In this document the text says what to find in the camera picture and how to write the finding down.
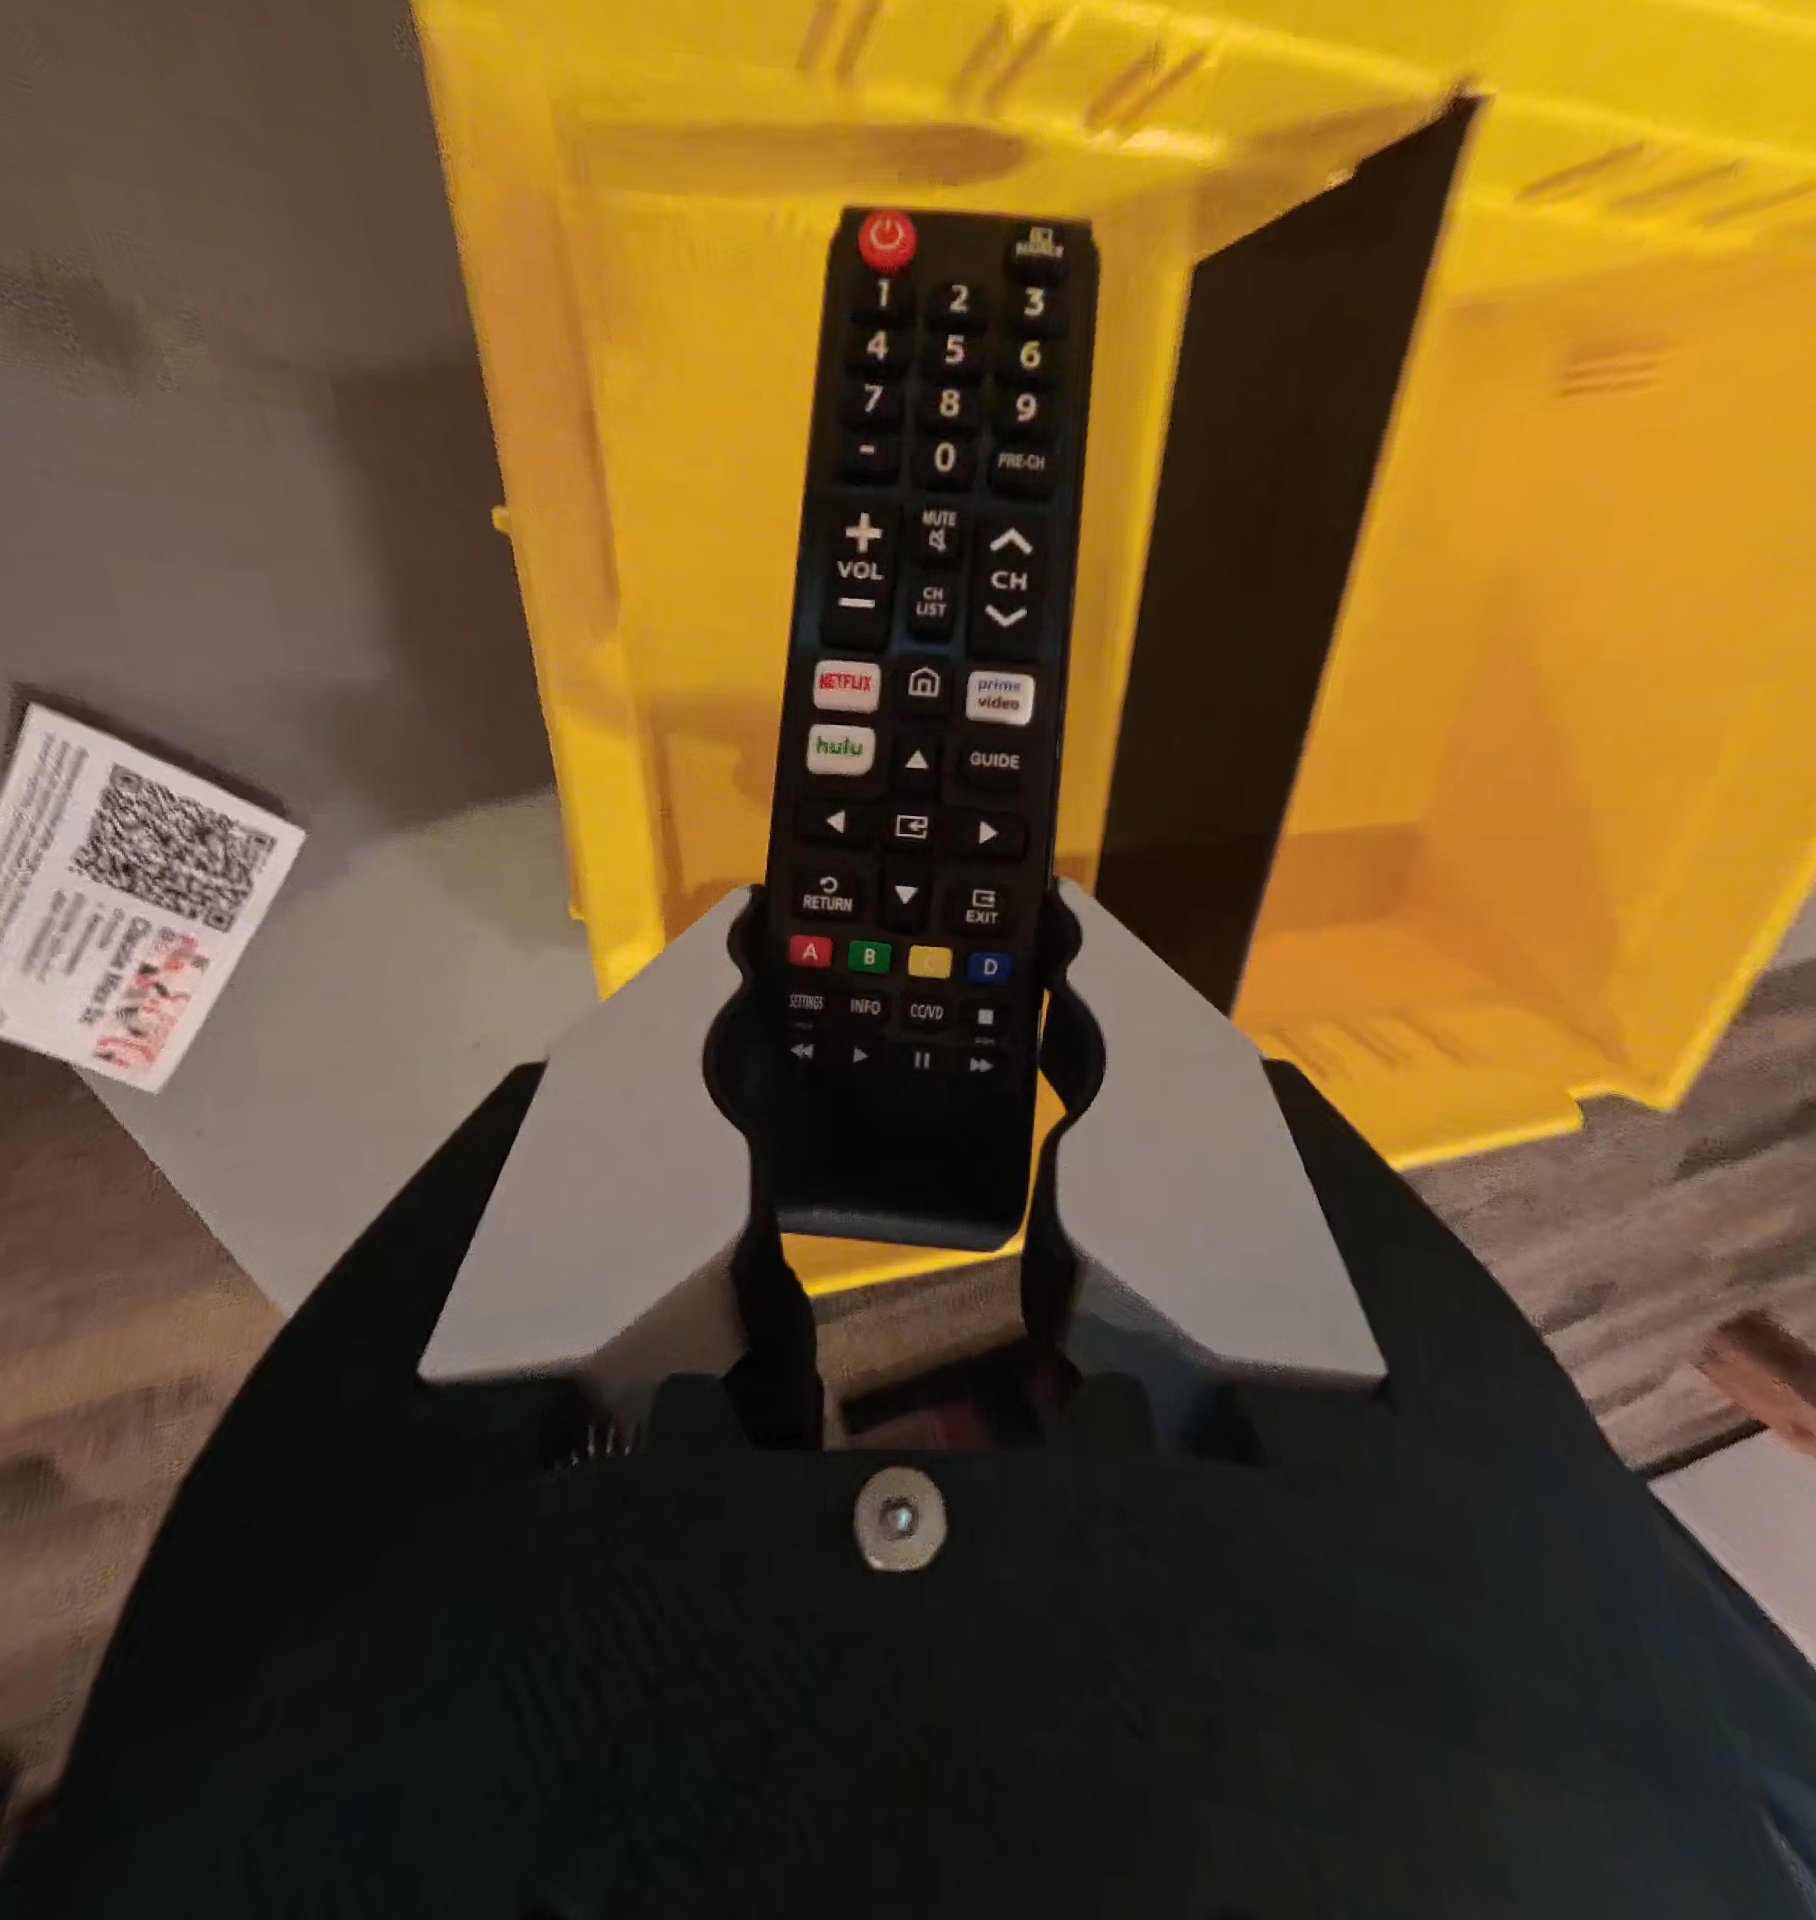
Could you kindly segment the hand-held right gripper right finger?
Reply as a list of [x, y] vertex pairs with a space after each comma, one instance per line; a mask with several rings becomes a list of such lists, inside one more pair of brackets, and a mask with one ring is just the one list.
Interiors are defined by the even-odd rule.
[[1371, 1395], [1385, 1357], [1256, 1044], [1075, 880], [1046, 909], [1022, 1328], [1149, 1395]]

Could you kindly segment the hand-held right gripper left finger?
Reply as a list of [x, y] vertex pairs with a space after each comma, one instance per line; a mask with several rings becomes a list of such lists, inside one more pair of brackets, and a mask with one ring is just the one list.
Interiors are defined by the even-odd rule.
[[550, 1045], [427, 1384], [561, 1383], [638, 1440], [658, 1389], [703, 1376], [751, 1440], [823, 1445], [816, 1323], [756, 1168], [760, 909], [734, 889]]

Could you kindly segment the black remote control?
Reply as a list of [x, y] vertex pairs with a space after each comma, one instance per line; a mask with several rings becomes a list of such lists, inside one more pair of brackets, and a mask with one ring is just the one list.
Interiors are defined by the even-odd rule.
[[756, 952], [789, 1233], [1030, 1206], [1098, 287], [1086, 221], [831, 241]]

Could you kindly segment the yellow plastic bin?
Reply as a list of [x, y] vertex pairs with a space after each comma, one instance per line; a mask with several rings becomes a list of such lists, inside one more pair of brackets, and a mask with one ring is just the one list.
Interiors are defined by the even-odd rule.
[[1094, 226], [1117, 897], [1201, 263], [1478, 95], [1234, 1015], [1399, 1167], [1682, 1099], [1816, 884], [1816, 4], [411, 11], [606, 996], [762, 872], [843, 206]]

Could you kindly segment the white printed paper card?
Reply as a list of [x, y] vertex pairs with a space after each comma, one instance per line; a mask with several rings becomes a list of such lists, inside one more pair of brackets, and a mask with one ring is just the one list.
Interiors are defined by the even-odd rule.
[[28, 704], [0, 782], [0, 1042], [160, 1091], [306, 839], [268, 805]]

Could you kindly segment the black bin divider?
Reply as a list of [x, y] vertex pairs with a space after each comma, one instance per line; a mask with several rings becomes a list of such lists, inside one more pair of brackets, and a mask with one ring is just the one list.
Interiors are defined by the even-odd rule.
[[1191, 278], [1096, 898], [1228, 1014], [1483, 95]]

